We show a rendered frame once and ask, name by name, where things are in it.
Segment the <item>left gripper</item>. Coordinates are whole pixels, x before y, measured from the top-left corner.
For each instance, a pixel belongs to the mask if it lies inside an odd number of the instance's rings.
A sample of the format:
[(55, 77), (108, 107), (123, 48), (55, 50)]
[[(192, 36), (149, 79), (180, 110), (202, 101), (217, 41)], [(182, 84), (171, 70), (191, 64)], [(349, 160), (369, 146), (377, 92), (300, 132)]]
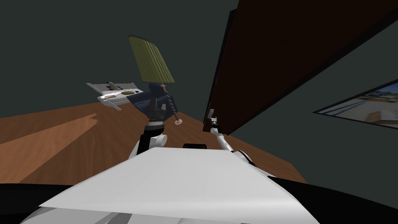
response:
[(149, 122), (164, 122), (166, 114), (166, 105), (162, 104), (161, 108), (157, 107), (157, 99), (151, 98), (148, 106)]

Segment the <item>white bedside table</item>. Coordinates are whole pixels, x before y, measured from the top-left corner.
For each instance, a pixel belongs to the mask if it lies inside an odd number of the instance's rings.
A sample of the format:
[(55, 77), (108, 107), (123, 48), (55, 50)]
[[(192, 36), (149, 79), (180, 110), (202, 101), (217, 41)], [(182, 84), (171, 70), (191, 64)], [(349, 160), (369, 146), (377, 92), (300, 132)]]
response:
[(106, 84), (86, 84), (101, 94), (101, 96), (97, 97), (97, 99), (103, 105), (112, 107), (119, 111), (121, 108), (119, 108), (118, 105), (129, 103), (127, 96), (136, 95), (143, 92), (142, 90), (138, 89), (133, 82), (121, 84), (115, 84), (113, 82), (107, 82)]

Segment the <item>green shade blue lamp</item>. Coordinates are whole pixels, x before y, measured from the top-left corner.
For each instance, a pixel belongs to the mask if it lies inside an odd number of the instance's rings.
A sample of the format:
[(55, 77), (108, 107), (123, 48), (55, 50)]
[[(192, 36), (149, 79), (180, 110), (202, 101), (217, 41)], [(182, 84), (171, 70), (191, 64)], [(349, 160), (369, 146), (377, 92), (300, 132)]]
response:
[(175, 124), (182, 124), (182, 119), (177, 115), (175, 104), (166, 90), (166, 83), (175, 82), (159, 51), (152, 42), (134, 35), (128, 36), (136, 63), (143, 82), (159, 83), (175, 116)]

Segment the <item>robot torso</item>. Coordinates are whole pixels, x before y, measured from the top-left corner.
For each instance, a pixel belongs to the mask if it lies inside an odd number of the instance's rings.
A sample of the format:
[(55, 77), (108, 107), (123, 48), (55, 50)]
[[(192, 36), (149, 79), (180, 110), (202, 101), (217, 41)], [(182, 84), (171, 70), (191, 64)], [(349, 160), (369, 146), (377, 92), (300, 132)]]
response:
[(320, 224), (244, 156), (155, 147), (50, 198), (21, 224)]

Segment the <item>dark brown door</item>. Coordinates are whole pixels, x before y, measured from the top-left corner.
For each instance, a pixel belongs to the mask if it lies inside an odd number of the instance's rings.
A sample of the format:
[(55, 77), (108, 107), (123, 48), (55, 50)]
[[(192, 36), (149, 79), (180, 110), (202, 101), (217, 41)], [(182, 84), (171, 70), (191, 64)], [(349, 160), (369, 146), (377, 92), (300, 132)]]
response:
[(398, 21), (398, 0), (239, 0), (204, 116), (230, 135)]

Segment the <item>framed picture on wall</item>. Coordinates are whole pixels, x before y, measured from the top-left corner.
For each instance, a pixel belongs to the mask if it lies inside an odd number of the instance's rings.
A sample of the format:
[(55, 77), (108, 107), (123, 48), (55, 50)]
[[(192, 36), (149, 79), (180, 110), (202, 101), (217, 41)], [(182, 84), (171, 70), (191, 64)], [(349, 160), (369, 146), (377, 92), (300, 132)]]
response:
[(398, 79), (314, 113), (398, 130)]

